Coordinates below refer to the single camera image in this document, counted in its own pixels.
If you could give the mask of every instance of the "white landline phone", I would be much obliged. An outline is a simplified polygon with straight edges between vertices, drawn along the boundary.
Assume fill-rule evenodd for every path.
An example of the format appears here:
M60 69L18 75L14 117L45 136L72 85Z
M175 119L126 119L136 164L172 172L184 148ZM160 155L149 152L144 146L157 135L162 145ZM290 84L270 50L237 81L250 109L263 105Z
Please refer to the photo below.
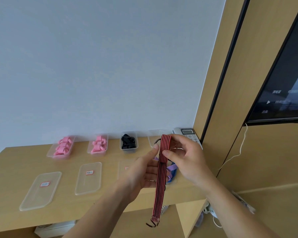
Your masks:
M201 148L202 148L202 145L200 143L200 140L199 140L198 136L196 136L193 128L174 128L172 130L172 132L174 134L177 134L177 135L184 135L184 136L186 136L187 138L191 139L192 141L197 142L201 146Z

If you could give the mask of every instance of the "white box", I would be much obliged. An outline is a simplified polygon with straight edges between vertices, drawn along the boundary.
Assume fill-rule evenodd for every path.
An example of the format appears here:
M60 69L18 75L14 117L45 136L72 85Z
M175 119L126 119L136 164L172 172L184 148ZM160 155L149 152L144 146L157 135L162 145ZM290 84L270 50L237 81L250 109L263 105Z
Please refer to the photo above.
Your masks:
M75 220L51 224L50 226L37 226L34 233L41 238L63 236L76 224Z

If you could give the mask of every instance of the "white wall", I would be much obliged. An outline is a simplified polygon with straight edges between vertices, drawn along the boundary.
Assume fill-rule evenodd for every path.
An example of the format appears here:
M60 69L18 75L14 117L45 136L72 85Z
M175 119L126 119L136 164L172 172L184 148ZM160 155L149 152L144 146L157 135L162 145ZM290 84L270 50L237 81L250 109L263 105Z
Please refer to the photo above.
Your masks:
M0 0L0 148L192 127L225 0Z

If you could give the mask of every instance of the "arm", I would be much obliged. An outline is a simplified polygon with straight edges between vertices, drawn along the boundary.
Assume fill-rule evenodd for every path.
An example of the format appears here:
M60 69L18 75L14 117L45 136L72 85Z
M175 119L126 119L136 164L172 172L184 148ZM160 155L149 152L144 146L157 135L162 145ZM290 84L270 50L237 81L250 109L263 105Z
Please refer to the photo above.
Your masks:
M199 144L182 135L172 135L177 148L163 154L175 162L183 176L202 189L229 238L279 237L256 219L212 174Z
M63 238L110 237L124 209L140 190L156 187L158 161L153 158L158 150L159 146L155 145L149 153L138 158Z

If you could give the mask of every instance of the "person's right hand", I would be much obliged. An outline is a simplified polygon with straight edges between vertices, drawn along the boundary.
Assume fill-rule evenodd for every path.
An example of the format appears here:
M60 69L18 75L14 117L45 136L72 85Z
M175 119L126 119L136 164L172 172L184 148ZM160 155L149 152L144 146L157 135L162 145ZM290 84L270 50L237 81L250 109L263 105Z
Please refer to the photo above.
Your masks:
M215 176L206 164L201 146L183 135L171 134L171 137L177 146L164 150L163 155L175 162L184 177L206 191L207 184Z

